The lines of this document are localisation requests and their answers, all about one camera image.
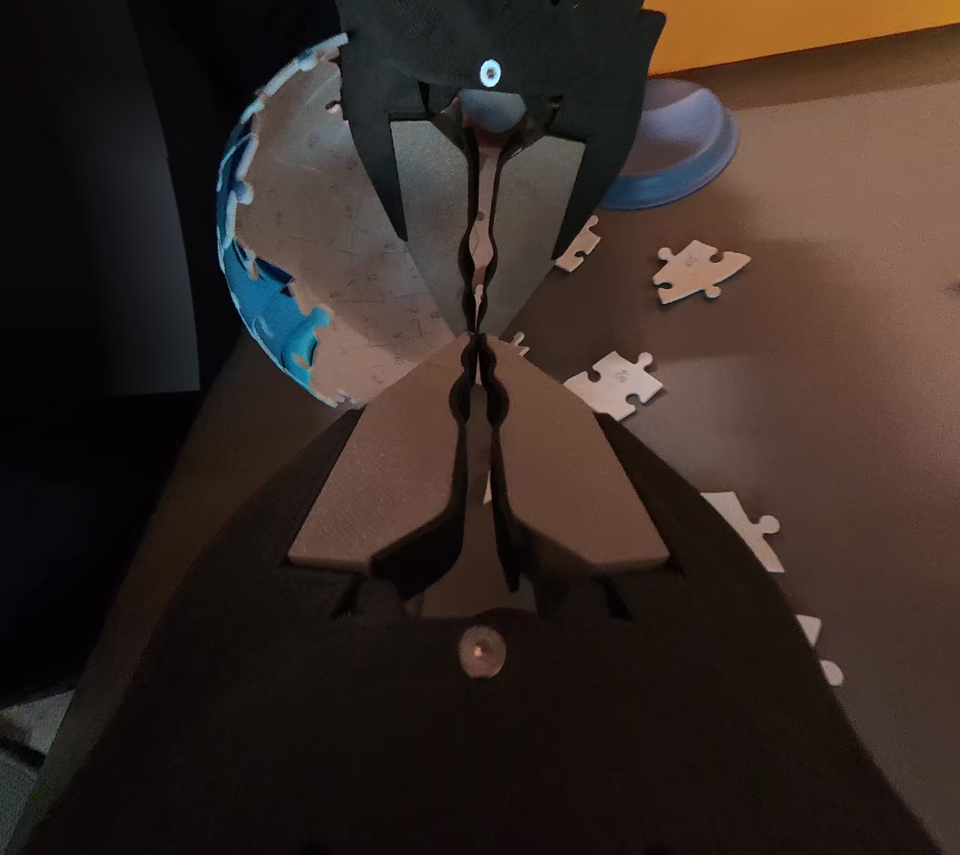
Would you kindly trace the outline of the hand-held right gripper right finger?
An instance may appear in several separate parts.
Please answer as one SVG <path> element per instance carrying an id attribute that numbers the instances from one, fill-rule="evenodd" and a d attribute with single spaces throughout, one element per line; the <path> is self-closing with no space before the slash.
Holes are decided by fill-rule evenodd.
<path id="1" fill-rule="evenodd" d="M 606 613 L 627 616 L 616 580 L 660 568 L 669 550 L 597 414 L 491 335 L 480 336 L 480 374 L 507 589 L 530 585 L 534 610 L 546 616 L 594 590 Z"/>

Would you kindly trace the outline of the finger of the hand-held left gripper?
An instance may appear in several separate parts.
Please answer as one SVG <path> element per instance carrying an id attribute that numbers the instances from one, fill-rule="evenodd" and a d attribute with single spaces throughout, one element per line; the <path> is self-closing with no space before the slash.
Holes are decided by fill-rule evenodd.
<path id="1" fill-rule="evenodd" d="M 393 121 L 406 245 L 454 336 L 474 332 L 479 154 L 474 131 L 454 117 Z"/>
<path id="2" fill-rule="evenodd" d="M 504 334 L 556 262 L 585 146 L 544 131 L 482 134 L 472 228 L 479 329 Z"/>

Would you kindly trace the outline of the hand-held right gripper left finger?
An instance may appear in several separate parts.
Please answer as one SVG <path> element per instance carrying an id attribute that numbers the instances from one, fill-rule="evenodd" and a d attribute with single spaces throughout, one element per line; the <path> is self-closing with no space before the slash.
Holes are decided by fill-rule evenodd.
<path id="1" fill-rule="evenodd" d="M 450 571 L 464 541 L 476 348 L 459 336 L 356 413 L 289 561 L 388 582 L 404 601 Z"/>

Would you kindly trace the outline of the white and blue puzzle ball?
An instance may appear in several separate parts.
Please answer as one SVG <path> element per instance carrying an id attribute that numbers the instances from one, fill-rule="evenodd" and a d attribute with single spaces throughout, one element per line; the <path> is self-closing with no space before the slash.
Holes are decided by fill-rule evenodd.
<path id="1" fill-rule="evenodd" d="M 345 33 L 312 45 L 255 93 L 222 151 L 220 270 L 247 333 L 330 408 L 363 404 L 450 345 L 343 117 Z"/>

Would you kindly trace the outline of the blue round stand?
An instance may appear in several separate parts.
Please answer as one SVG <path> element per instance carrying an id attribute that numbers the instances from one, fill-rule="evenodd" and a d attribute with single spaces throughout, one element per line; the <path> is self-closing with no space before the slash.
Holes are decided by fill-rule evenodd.
<path id="1" fill-rule="evenodd" d="M 712 90 L 649 79 L 630 154 L 600 207 L 636 211 L 684 199 L 726 169 L 738 144 L 737 118 Z"/>

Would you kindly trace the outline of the person's dark clothed body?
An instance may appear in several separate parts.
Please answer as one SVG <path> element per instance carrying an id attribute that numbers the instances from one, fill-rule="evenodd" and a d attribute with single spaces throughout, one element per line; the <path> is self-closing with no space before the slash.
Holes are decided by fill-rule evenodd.
<path id="1" fill-rule="evenodd" d="M 240 322 L 222 150 L 332 0 L 2 0 L 2 707 L 83 673 Z"/>

